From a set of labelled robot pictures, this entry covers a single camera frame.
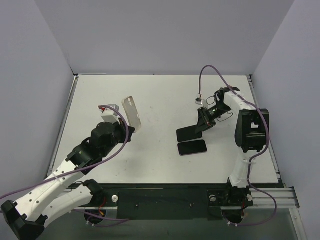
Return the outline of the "beige phone case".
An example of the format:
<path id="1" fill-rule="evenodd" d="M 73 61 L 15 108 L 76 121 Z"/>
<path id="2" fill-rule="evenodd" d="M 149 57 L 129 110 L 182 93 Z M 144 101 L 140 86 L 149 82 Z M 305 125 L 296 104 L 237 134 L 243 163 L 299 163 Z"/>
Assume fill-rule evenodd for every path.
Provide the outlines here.
<path id="1" fill-rule="evenodd" d="M 124 98 L 122 100 L 122 107 L 125 111 L 129 126 L 135 129 L 134 133 L 137 133 L 142 127 L 142 122 L 134 98 L 132 96 Z"/>

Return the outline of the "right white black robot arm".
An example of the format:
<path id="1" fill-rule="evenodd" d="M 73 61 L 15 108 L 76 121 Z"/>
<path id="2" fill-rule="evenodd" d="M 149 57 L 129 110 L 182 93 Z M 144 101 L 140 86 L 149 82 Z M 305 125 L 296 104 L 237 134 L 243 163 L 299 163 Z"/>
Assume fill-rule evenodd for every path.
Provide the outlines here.
<path id="1" fill-rule="evenodd" d="M 202 106 L 197 110 L 195 133 L 213 128 L 216 121 L 224 114 L 232 112 L 237 116 L 234 140 L 239 152 L 228 179 L 232 187 L 223 192 L 224 201 L 234 205 L 242 197 L 239 189 L 249 187 L 255 158 L 262 155 L 269 147 L 270 113 L 267 109 L 258 108 L 255 104 L 248 102 L 237 87 L 220 88 L 214 93 L 213 98 L 214 106 Z"/>

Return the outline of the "black smartphone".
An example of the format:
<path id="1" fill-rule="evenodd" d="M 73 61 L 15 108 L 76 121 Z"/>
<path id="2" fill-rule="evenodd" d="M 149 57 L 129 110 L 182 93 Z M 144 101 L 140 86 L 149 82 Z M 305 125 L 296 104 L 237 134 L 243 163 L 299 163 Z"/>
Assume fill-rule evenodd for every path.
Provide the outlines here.
<path id="1" fill-rule="evenodd" d="M 201 139 L 203 134 L 202 132 L 196 133 L 196 125 L 180 128 L 176 130 L 177 141 L 188 142 L 196 139 Z"/>
<path id="2" fill-rule="evenodd" d="M 177 148 L 180 156 L 200 154 L 208 151 L 206 142 L 203 139 L 180 142 L 177 144 Z"/>

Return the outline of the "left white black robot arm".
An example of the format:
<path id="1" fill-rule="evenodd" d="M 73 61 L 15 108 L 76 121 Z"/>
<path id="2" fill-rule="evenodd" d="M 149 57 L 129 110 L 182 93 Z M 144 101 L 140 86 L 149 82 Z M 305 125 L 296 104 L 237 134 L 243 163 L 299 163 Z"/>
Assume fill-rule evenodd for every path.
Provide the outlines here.
<path id="1" fill-rule="evenodd" d="M 89 179 L 69 193 L 64 191 L 86 176 L 118 144 L 131 141 L 135 128 L 120 119 L 101 122 L 91 136 L 76 146 L 61 165 L 46 179 L 16 201 L 7 200 L 1 210 L 6 223 L 19 240 L 36 240 L 52 222 L 84 205 L 101 206 L 107 193 Z"/>

